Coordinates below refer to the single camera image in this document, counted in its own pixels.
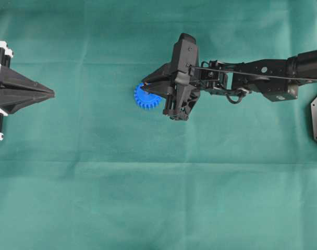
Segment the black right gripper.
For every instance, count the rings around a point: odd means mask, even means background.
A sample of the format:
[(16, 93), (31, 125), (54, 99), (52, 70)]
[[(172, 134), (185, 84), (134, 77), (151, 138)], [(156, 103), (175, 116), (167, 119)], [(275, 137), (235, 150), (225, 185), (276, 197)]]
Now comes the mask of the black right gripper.
[(196, 39), (182, 33), (174, 45), (171, 62), (165, 63), (141, 80), (143, 84), (148, 84), (148, 92), (167, 98), (163, 114), (171, 120), (188, 120), (200, 97), (200, 90), (191, 84), (198, 65)]

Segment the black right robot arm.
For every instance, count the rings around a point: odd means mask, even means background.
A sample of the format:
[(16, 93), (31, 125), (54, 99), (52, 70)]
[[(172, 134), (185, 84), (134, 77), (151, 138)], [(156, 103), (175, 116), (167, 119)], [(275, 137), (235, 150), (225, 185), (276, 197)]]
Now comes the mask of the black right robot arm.
[(252, 92), (271, 102), (295, 100), (300, 86), (317, 82), (317, 50), (287, 59), (248, 63), (199, 62), (196, 39), (182, 33), (171, 61), (142, 80), (142, 89), (165, 99), (163, 114), (186, 121), (201, 92), (238, 104)]

